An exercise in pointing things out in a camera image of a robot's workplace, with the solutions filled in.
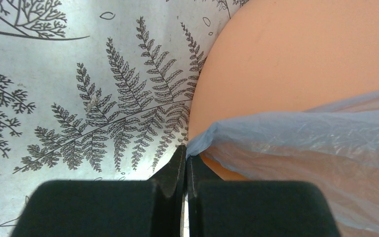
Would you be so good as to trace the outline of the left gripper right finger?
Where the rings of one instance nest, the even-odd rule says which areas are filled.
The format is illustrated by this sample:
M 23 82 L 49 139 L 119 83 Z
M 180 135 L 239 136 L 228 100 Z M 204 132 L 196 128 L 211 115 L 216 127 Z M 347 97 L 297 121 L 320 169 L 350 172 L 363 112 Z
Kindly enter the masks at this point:
M 303 181 L 226 181 L 187 159 L 192 237 L 338 237 L 322 192 Z

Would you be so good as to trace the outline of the orange plastic trash bin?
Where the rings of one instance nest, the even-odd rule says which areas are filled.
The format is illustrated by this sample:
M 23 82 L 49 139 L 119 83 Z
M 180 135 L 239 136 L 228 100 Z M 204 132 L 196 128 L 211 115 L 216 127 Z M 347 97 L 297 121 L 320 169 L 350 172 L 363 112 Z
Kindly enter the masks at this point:
M 215 41 L 189 137 L 211 123 L 379 90 L 379 0 L 251 0 Z

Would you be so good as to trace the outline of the light blue plastic trash bag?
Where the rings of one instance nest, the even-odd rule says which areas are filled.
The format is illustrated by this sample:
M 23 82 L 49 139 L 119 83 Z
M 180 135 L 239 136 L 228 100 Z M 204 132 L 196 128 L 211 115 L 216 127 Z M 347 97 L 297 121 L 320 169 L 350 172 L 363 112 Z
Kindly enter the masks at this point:
M 198 154 L 251 180 L 309 181 L 345 236 L 379 237 L 379 91 L 216 121 L 189 141 Z

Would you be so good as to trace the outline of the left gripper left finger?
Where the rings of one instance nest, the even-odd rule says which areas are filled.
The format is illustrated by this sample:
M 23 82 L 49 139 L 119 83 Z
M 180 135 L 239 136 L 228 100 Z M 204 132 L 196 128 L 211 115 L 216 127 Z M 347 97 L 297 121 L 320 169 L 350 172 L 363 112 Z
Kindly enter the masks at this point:
M 186 147 L 145 181 L 42 183 L 14 237 L 178 237 L 184 199 Z

